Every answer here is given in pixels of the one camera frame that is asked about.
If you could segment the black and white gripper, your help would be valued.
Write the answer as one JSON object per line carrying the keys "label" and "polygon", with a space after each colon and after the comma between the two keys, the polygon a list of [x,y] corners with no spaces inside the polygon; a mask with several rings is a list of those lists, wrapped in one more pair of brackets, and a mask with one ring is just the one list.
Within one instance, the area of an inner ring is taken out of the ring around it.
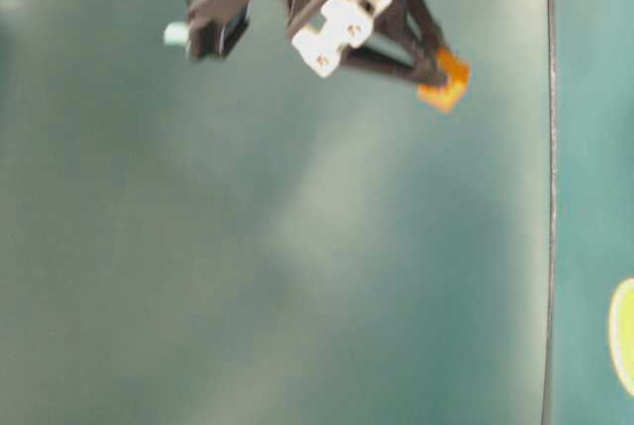
{"label": "black and white gripper", "polygon": [[286,34],[320,77],[345,66],[443,86],[442,29],[425,0],[283,0]]}

